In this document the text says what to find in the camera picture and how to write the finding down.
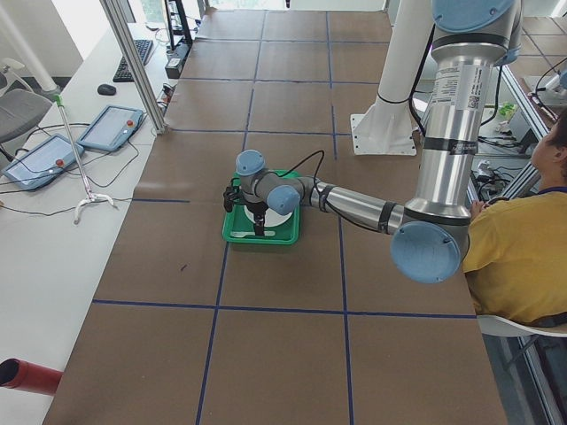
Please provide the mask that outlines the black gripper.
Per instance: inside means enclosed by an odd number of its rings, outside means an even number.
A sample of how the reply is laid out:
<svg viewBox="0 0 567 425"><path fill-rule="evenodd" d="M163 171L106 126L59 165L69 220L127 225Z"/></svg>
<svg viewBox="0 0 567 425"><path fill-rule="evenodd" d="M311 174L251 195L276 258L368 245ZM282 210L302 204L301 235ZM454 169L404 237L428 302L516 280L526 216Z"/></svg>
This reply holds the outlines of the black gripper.
<svg viewBox="0 0 567 425"><path fill-rule="evenodd" d="M251 215L251 221L254 223L254 234L256 236L265 235L265 217L268 205L264 202L248 203L245 210Z"/></svg>

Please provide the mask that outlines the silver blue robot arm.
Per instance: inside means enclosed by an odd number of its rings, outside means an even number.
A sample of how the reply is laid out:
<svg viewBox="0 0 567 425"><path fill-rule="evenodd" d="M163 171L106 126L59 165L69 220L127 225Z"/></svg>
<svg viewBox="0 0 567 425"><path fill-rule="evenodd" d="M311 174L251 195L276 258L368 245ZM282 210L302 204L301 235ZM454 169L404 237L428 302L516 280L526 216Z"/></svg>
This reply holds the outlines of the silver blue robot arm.
<svg viewBox="0 0 567 425"><path fill-rule="evenodd" d="M262 154L241 152L223 195L243 205L262 235L267 211L302 205L392 237L396 267L423 283L443 282L469 246L466 194L478 151L491 71L517 58L519 1L404 1L398 9L375 102L351 118L358 155L419 155L416 193L400 205L320 181L285 178Z"/></svg>

